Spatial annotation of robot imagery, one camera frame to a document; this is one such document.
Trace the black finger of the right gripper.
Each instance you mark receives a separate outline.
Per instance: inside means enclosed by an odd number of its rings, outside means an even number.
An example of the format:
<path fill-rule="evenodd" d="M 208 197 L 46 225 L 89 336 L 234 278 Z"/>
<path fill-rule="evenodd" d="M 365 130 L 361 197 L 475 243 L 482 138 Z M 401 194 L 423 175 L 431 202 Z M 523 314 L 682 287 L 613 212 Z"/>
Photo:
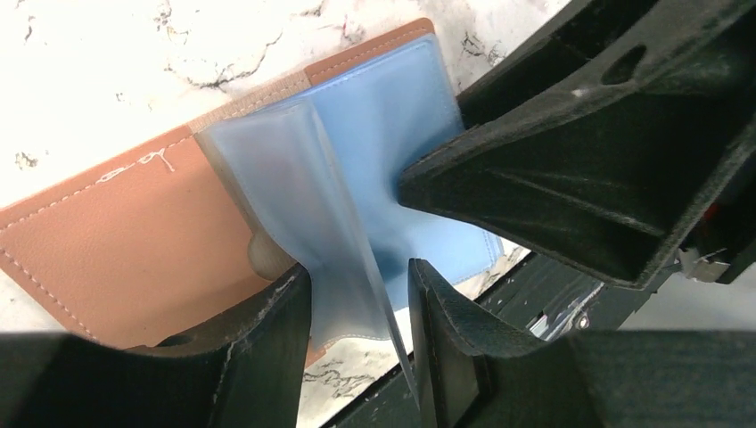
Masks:
<path fill-rule="evenodd" d="M 484 130 L 738 130 L 755 120 L 752 1 L 573 1 L 464 90 Z"/>

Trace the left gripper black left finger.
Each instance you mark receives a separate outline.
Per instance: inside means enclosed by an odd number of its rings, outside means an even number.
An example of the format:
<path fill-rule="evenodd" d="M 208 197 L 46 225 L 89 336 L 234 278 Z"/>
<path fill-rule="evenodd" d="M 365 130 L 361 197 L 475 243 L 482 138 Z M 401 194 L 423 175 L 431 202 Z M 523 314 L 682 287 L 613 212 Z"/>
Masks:
<path fill-rule="evenodd" d="M 293 427 L 310 330 L 307 270 L 154 347 L 72 333 L 1 337 L 4 427 Z"/>

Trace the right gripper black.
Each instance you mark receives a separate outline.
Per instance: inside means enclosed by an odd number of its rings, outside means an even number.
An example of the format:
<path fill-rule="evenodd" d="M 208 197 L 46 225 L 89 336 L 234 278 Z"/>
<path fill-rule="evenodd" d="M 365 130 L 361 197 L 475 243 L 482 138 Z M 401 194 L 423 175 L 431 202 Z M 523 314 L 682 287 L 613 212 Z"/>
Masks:
<path fill-rule="evenodd" d="M 606 282 L 731 284 L 755 262 L 755 34 L 633 30 L 399 180 L 458 219 Z"/>

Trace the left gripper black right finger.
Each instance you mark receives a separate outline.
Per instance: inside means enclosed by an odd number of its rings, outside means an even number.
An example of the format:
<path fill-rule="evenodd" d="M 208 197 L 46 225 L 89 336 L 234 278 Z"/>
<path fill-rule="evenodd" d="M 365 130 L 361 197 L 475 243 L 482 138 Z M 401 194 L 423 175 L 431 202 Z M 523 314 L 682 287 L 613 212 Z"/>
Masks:
<path fill-rule="evenodd" d="M 450 322 L 476 303 L 424 259 L 408 263 L 415 372 L 432 295 Z M 752 427 L 755 335 L 744 331 L 582 331 L 483 346 L 491 393 L 450 425 L 424 427 Z"/>

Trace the brown leather card holder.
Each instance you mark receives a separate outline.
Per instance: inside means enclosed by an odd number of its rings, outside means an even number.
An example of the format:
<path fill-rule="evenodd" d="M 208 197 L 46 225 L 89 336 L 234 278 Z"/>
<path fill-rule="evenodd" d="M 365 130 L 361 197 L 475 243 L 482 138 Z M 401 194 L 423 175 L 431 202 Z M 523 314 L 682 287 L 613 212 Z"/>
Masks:
<path fill-rule="evenodd" d="M 196 135 L 434 32 L 421 18 L 244 96 L 1 211 L 1 269 L 63 327 L 155 345 L 262 291 L 251 231 Z"/>

